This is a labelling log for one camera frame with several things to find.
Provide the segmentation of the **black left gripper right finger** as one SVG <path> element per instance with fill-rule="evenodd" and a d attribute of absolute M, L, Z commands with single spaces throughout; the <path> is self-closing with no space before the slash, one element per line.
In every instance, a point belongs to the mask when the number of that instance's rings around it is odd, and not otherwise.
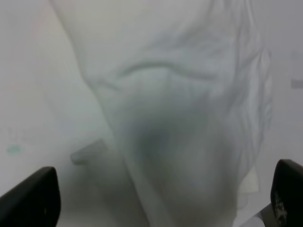
<path fill-rule="evenodd" d="M 290 159 L 278 161 L 270 198 L 279 227 L 303 225 L 303 167 L 300 164 Z"/>

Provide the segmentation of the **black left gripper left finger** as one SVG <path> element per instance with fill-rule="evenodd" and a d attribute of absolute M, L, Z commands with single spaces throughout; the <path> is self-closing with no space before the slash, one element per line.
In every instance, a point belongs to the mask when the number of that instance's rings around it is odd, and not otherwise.
<path fill-rule="evenodd" d="M 61 195 L 54 167 L 42 167 L 0 197 L 2 227 L 55 227 Z"/>

